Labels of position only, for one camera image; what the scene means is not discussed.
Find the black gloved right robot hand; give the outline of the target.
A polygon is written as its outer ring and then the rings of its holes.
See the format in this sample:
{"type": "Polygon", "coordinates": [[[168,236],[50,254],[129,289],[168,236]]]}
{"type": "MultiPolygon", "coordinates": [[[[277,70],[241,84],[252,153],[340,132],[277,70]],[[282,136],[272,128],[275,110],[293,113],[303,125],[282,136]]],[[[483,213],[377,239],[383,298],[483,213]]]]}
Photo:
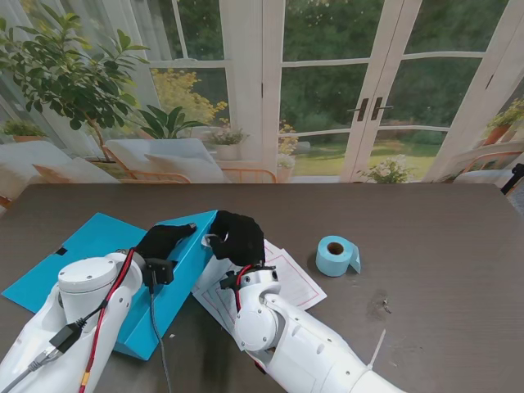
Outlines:
{"type": "Polygon", "coordinates": [[[242,267],[265,262],[264,233],[251,217],[219,210],[209,235],[217,260],[229,259],[242,267]]]}

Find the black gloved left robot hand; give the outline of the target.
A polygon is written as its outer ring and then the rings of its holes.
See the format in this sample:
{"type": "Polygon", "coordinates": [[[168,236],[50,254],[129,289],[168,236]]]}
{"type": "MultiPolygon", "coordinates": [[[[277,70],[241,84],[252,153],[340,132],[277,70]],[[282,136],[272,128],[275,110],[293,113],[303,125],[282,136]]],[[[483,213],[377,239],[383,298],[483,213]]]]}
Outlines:
{"type": "Polygon", "coordinates": [[[194,223],[182,226],[155,225],[148,230],[142,240],[134,247],[144,260],[168,260],[175,247],[197,230],[194,223]]]}

